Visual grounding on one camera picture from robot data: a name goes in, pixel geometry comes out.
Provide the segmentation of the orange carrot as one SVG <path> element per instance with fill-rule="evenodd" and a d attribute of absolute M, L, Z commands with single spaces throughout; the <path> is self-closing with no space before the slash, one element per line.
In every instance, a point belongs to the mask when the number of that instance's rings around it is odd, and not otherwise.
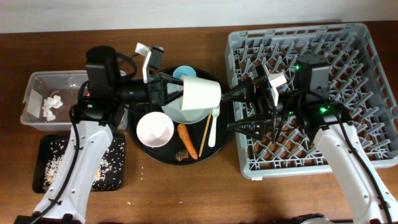
<path fill-rule="evenodd" d="M 184 143 L 189 155 L 194 160 L 197 160 L 198 154 L 197 154 L 195 147 L 193 146 L 192 140 L 190 139 L 187 127 L 184 124 L 179 124 L 177 126 L 177 132 L 178 132 L 180 139 Z"/>

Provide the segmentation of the white label in bin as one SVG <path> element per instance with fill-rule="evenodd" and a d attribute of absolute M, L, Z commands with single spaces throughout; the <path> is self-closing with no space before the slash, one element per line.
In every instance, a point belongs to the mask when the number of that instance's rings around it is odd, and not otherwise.
<path fill-rule="evenodd" d="M 27 104 L 27 112 L 36 118 L 40 117 L 43 96 L 35 90 L 30 91 L 29 101 Z"/>

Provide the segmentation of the round black tray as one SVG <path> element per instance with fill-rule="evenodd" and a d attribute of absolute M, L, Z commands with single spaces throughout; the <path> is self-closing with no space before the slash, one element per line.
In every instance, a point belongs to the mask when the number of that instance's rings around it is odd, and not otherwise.
<path fill-rule="evenodd" d="M 199 68 L 194 68 L 197 76 L 199 78 L 204 78 L 207 80 L 212 80 L 220 83 L 222 92 L 228 90 L 228 87 L 224 85 L 221 80 L 210 74 L 204 70 Z M 140 114 L 144 114 L 148 112 L 149 106 L 146 104 L 137 105 L 136 110 Z M 189 133 L 190 139 L 193 143 L 194 148 L 197 150 L 197 153 L 200 151 L 201 142 L 203 139 L 203 133 L 206 127 L 206 121 L 209 112 L 205 112 L 202 116 L 203 118 L 199 118 L 199 121 L 196 123 L 185 124 L 187 127 L 187 131 Z M 233 114 L 233 105 L 229 102 L 221 102 L 220 103 L 220 115 L 217 118 L 217 125 L 216 125 L 216 141 L 214 147 L 208 146 L 208 138 L 210 137 L 210 128 L 211 128 L 211 121 L 209 124 L 208 133 L 206 135 L 205 145 L 203 146 L 201 157 L 197 160 L 192 159 L 192 157 L 188 156 L 188 158 L 183 159 L 182 161 L 178 161 L 176 159 L 176 155 L 182 149 L 186 150 L 186 147 L 183 141 L 180 139 L 180 136 L 177 131 L 177 126 L 181 123 L 179 121 L 174 121 L 174 135 L 172 136 L 171 140 L 162 147 L 149 147 L 145 146 L 142 142 L 140 142 L 139 138 L 136 134 L 136 128 L 139 120 L 142 116 L 133 114 L 129 112 L 128 114 L 128 125 L 130 127 L 130 133 L 134 142 L 139 146 L 139 148 L 147 154 L 149 157 L 166 164 L 172 164 L 177 166 L 184 166 L 189 164 L 194 164 L 200 161 L 204 161 L 210 158 L 213 154 L 216 154 L 227 142 L 229 137 L 231 136 L 232 132 L 227 130 L 227 124 L 234 121 L 234 114 Z"/>

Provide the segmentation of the clear plastic waste bin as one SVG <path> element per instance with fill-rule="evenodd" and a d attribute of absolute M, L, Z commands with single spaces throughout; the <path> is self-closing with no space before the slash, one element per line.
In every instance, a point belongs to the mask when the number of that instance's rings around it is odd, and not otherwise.
<path fill-rule="evenodd" d="M 88 80 L 84 70 L 35 72 L 27 84 L 21 123 L 40 131 L 69 131 L 69 109 Z"/>

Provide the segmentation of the brown food scrap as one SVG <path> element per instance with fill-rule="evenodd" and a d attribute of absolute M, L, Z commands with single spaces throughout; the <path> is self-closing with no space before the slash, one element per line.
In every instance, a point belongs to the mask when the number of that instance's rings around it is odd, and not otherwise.
<path fill-rule="evenodd" d="M 184 159 L 189 158 L 189 153 L 186 149 L 180 150 L 176 153 L 175 158 L 176 160 L 178 160 L 179 162 L 183 161 Z"/>

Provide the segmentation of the rice and peanut scraps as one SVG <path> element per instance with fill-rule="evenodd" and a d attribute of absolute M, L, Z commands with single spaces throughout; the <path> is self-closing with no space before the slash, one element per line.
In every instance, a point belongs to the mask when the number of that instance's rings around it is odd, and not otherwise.
<path fill-rule="evenodd" d="M 45 163 L 42 189 L 46 192 L 58 171 L 66 145 L 54 143 L 49 148 L 49 158 Z M 122 186 L 124 172 L 124 143 L 109 147 L 96 171 L 91 191 L 112 191 Z"/>

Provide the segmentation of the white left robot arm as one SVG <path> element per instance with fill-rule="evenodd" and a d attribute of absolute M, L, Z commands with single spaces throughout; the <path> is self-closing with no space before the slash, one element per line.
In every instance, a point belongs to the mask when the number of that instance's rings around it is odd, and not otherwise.
<path fill-rule="evenodd" d="M 77 103 L 69 110 L 71 133 L 56 176 L 33 214 L 17 216 L 16 223 L 84 223 L 96 171 L 124 111 L 132 111 L 134 103 L 156 108 L 182 95 L 167 92 L 168 83 L 182 85 L 181 80 L 151 72 L 160 66 L 162 47 L 138 43 L 135 52 L 145 58 L 141 79 L 136 79 L 135 73 L 121 75 L 122 62 L 135 63 L 114 48 L 97 46 L 87 51 L 88 79 L 80 87 Z"/>

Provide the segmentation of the black rectangular food tray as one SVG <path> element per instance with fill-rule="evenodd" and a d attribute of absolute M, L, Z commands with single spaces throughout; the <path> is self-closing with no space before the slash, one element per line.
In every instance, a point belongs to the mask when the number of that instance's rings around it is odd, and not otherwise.
<path fill-rule="evenodd" d="M 66 151 L 68 140 L 68 135 L 61 134 L 50 134 L 41 139 L 32 182 L 32 190 L 35 193 L 42 194 L 49 189 Z M 92 191 L 115 191 L 121 188 L 125 147 L 125 136 L 121 133 L 115 134 L 110 147 L 100 160 L 91 186 Z"/>

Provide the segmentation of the crumpled white tissue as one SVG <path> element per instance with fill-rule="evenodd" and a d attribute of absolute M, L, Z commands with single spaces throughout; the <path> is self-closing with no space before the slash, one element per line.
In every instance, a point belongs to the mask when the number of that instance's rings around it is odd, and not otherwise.
<path fill-rule="evenodd" d="M 59 109 L 63 106 L 63 102 L 60 96 L 54 95 L 53 97 L 47 97 L 44 99 L 44 103 L 42 106 L 43 109 L 43 117 L 46 118 L 47 121 L 53 121 L 56 116 L 52 112 L 52 108 Z"/>

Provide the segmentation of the wooden chopstick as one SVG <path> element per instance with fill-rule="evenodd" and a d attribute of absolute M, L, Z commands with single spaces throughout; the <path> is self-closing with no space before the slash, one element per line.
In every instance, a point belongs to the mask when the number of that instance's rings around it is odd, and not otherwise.
<path fill-rule="evenodd" d="M 204 129 L 204 132 L 203 132 L 203 137 L 202 137 L 202 141 L 201 141 L 201 146 L 200 146 L 200 151 L 199 151 L 198 157 L 201 157 L 201 155 L 203 153 L 203 148 L 204 148 L 204 145 L 205 145 L 205 140 L 206 140 L 206 135 L 207 135 L 207 132 L 208 132 L 208 127 L 210 125 L 211 114 L 212 114 L 212 110 L 210 110 L 210 112 L 208 114 L 208 117 L 207 117 L 207 120 L 206 120 L 206 125 L 205 125 L 205 129 Z"/>

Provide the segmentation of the light grey plate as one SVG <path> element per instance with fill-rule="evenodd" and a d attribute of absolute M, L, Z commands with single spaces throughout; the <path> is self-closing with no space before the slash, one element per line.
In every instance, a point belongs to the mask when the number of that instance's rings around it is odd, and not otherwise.
<path fill-rule="evenodd" d="M 183 124 L 194 124 L 197 123 L 208 116 L 211 109 L 199 109 L 199 110 L 180 110 L 180 105 L 178 100 L 164 105 L 161 107 L 162 111 L 176 123 Z"/>

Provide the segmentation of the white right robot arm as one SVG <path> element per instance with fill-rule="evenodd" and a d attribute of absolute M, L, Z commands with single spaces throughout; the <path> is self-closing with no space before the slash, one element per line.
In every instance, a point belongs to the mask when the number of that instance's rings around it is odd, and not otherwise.
<path fill-rule="evenodd" d="M 259 65 L 247 78 L 223 93 L 222 101 L 253 105 L 254 116 L 229 123 L 227 129 L 259 141 L 267 133 L 277 142 L 284 122 L 294 116 L 298 128 L 323 154 L 346 199 L 354 223 L 397 223 L 397 200 L 381 180 L 359 142 L 348 109 L 330 99 L 329 64 L 322 55 L 297 59 L 294 90 L 280 94 L 284 73 Z"/>

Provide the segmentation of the white plastic fork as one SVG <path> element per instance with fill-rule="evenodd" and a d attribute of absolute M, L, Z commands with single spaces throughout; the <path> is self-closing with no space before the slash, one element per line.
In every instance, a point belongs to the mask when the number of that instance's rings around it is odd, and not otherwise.
<path fill-rule="evenodd" d="M 216 142 L 216 126 L 217 126 L 217 118 L 220 115 L 220 106 L 213 108 L 212 110 L 212 124 L 210 129 L 210 135 L 208 138 L 208 146 L 214 147 Z"/>

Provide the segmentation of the pink bowl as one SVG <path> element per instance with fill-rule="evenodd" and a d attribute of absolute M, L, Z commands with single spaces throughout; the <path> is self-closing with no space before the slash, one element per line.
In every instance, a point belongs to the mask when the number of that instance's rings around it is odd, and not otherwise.
<path fill-rule="evenodd" d="M 165 113 L 147 113 L 138 121 L 136 134 L 143 145 L 162 147 L 174 135 L 174 124 Z"/>

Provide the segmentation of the light blue plastic cup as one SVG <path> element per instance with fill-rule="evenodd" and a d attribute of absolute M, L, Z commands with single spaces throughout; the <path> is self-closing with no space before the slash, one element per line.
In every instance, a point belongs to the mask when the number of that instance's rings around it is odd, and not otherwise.
<path fill-rule="evenodd" d="M 188 65 L 179 66 L 173 72 L 173 77 L 178 79 L 181 79 L 183 75 L 196 77 L 197 73 L 193 67 L 190 67 Z"/>

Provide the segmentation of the white plastic cup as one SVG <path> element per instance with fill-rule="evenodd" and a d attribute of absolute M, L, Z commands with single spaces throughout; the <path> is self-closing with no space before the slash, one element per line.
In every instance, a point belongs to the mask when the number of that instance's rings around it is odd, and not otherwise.
<path fill-rule="evenodd" d="M 180 110 L 214 108 L 221 101 L 221 85 L 212 80 L 182 75 L 183 95 L 179 98 Z"/>

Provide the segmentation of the grey dishwasher rack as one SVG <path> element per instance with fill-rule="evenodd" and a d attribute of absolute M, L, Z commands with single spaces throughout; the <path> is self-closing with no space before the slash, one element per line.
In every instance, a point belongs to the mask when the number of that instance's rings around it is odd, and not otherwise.
<path fill-rule="evenodd" d="M 225 50 L 230 87 L 254 76 L 258 65 L 283 72 L 281 92 L 292 91 L 297 60 L 317 54 L 329 65 L 330 96 L 353 118 L 359 141 L 375 168 L 397 164 L 397 103 L 368 28 L 362 23 L 245 30 L 230 33 Z M 330 166 L 289 118 L 277 143 L 236 135 L 239 168 L 247 179 L 321 174 Z"/>

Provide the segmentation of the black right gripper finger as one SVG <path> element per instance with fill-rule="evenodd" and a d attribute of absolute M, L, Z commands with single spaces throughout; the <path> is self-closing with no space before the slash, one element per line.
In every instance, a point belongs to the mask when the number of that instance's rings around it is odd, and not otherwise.
<path fill-rule="evenodd" d="M 247 78 L 241 83 L 222 94 L 223 101 L 254 101 L 255 87 L 252 78 Z"/>
<path fill-rule="evenodd" d="M 248 118 L 229 123 L 227 130 L 235 133 L 241 133 L 248 138 L 263 140 L 266 127 L 266 115 L 257 114 Z"/>

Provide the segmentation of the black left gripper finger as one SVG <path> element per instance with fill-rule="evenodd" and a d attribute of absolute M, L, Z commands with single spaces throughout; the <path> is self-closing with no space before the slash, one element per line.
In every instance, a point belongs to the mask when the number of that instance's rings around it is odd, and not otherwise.
<path fill-rule="evenodd" d="M 163 96 L 161 106 L 165 106 L 173 102 L 174 100 L 180 98 L 181 96 L 183 96 L 183 93 L 170 93 L 170 94 L 167 93 L 166 95 Z"/>
<path fill-rule="evenodd" d="M 183 80 L 175 78 L 172 75 L 168 75 L 166 73 L 161 73 L 161 79 L 166 83 L 183 86 Z"/>

